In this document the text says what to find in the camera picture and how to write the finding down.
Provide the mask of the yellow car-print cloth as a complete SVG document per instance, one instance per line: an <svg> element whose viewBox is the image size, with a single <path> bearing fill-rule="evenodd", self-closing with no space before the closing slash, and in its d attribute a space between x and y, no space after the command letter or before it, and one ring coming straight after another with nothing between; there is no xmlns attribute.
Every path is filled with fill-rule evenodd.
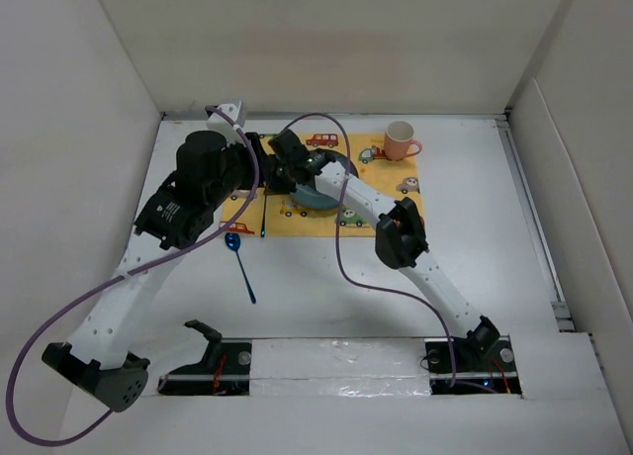
<svg viewBox="0 0 633 455"><path fill-rule="evenodd" d="M350 136L352 162L358 177L364 182L396 200L409 197L418 206L423 205L420 185L413 157L391 161L382 149L381 134L352 134ZM340 227L342 236L371 237L373 228L357 214L345 210L338 219L337 210L313 211L297 205L290 194L273 194L260 187L253 201L228 230L243 236L260 236L262 201L268 196L266 236L333 237Z"/></svg>

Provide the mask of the blue metal spoon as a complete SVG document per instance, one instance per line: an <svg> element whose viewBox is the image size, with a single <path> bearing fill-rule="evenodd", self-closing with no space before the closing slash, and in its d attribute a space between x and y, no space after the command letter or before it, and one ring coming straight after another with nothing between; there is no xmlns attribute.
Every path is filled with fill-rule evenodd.
<svg viewBox="0 0 633 455"><path fill-rule="evenodd" d="M241 239L240 239L239 234L235 233L235 232L227 232L225 234L225 244L226 244L226 247L231 252L233 252L234 255L235 255L235 258L237 260L241 276L242 276L243 281L244 281L244 285L245 285L245 288L246 288L247 295L249 297L249 300L250 300L251 304L255 305L257 303L257 299L256 299L256 296L255 296L254 291L252 289L252 286L250 284L250 281L249 281L249 279L247 277L247 274L246 274L245 268L243 266L241 257L239 255L239 250L240 250L240 247L241 247Z"/></svg>

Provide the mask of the pink and white cup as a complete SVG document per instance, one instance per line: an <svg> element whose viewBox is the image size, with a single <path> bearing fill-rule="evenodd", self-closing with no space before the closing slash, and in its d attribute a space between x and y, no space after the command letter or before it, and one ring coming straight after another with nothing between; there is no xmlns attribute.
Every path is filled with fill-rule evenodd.
<svg viewBox="0 0 633 455"><path fill-rule="evenodd" d="M384 151L388 159L400 161L421 153L422 144L414 138L414 128L410 123L394 121L385 129Z"/></svg>

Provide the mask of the blue metal fork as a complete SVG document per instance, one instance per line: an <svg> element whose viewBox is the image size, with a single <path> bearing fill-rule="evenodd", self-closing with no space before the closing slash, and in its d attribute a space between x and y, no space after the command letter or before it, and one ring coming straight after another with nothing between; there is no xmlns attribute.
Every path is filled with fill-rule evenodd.
<svg viewBox="0 0 633 455"><path fill-rule="evenodd" d="M264 192L264 194L263 194L263 201L262 201L261 227L260 227L260 237L261 238L264 238L266 236L267 202L268 202L268 196Z"/></svg>

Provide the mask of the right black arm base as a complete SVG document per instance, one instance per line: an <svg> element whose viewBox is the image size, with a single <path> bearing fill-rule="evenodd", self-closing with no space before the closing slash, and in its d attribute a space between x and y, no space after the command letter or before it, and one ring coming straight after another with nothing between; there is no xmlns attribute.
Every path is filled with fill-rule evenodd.
<svg viewBox="0 0 633 455"><path fill-rule="evenodd" d="M516 360L508 336L502 336L482 359L468 362L455 344L456 381L448 343L443 338L424 340L419 366L428 372L432 396L522 395Z"/></svg>

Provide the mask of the dark teal ceramic plate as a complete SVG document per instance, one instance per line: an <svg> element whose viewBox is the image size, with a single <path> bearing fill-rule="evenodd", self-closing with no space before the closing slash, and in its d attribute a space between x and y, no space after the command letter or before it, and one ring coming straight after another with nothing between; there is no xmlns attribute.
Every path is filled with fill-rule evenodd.
<svg viewBox="0 0 633 455"><path fill-rule="evenodd" d="M350 173L357 177L358 170L353 162L351 162L344 154L338 151L332 151L335 160L343 167L350 165ZM292 200L308 210L313 211L331 211L337 208L338 202L336 198L319 193L308 185L297 185L296 190L290 193Z"/></svg>

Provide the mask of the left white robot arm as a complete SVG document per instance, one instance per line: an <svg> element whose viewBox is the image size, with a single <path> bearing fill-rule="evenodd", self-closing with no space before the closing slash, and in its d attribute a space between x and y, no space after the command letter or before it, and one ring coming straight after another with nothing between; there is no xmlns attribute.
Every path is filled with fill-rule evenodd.
<svg viewBox="0 0 633 455"><path fill-rule="evenodd" d="M261 147L243 130L245 108L206 109L203 130L187 135L176 165L140 209L117 275L64 342L43 362L112 412L127 410L147 384L148 360L130 346L141 320L183 257L210 241L216 209L236 190L253 195L262 180Z"/></svg>

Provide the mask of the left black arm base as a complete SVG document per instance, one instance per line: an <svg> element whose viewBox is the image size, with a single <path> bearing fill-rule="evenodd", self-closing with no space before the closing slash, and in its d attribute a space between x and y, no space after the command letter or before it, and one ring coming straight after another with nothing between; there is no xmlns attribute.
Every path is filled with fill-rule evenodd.
<svg viewBox="0 0 633 455"><path fill-rule="evenodd" d="M205 350L198 361L183 364L158 379L157 393L162 396L248 396L252 341L224 339L207 324L192 319L184 326L200 333Z"/></svg>

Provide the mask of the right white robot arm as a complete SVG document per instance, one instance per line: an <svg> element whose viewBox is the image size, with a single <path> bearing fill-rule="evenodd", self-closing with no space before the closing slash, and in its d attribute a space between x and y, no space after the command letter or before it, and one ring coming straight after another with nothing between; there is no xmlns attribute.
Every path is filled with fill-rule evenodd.
<svg viewBox="0 0 633 455"><path fill-rule="evenodd" d="M478 370L492 360L500 333L460 293L430 252L415 201L378 191L351 171L350 159L341 161L330 149L309 149L290 130L273 136L268 144L277 161L276 173L293 188L306 186L335 199L341 209L354 212L374 230L378 259L417 288L414 297L436 314L463 366Z"/></svg>

